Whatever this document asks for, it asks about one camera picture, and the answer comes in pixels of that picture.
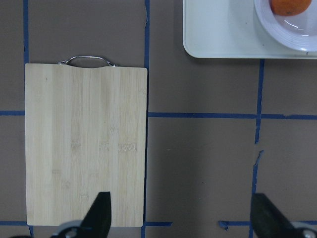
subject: cutting board handle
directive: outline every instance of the cutting board handle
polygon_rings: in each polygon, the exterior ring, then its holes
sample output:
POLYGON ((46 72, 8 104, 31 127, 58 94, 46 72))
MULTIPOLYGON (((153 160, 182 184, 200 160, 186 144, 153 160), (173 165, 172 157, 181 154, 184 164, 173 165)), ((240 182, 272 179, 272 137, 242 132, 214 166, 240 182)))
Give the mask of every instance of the cutting board handle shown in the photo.
POLYGON ((64 60, 64 61, 61 61, 61 62, 58 62, 58 64, 68 64, 70 61, 72 61, 73 59, 75 58, 89 58, 89 59, 99 59, 99 60, 103 60, 104 62, 106 62, 109 66, 118 66, 116 64, 113 64, 111 63, 110 61, 108 61, 107 59, 105 58, 102 58, 102 57, 98 57, 98 56, 73 56, 67 60, 64 60))

